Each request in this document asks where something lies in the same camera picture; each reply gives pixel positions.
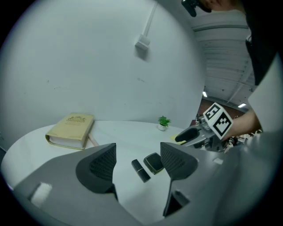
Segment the green plant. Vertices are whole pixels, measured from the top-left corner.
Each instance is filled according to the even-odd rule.
[[[158,118],[159,124],[168,127],[168,123],[171,122],[170,119],[167,119],[165,116]]]

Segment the ceiling light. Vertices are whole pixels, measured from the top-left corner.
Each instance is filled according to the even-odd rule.
[[[244,107],[246,104],[242,103],[241,105],[238,106],[238,108]]]

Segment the white wall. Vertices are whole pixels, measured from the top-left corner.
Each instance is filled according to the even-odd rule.
[[[1,51],[0,146],[8,149],[70,112],[145,122],[165,115],[186,128],[200,104],[206,66],[180,2],[160,2],[147,54],[134,44],[152,0],[34,4]]]

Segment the small potted plant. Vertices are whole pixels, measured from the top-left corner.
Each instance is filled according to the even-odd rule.
[[[159,124],[158,124],[158,129],[161,131],[164,131],[167,129],[168,127],[168,123],[171,122],[169,119],[167,119],[166,117],[162,116],[158,119]]]

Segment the ceiling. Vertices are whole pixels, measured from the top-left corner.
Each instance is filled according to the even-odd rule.
[[[206,13],[197,8],[189,22],[207,60],[204,91],[208,99],[248,111],[255,90],[254,75],[245,40],[250,34],[245,15],[239,11]],[[242,103],[247,105],[238,108]]]

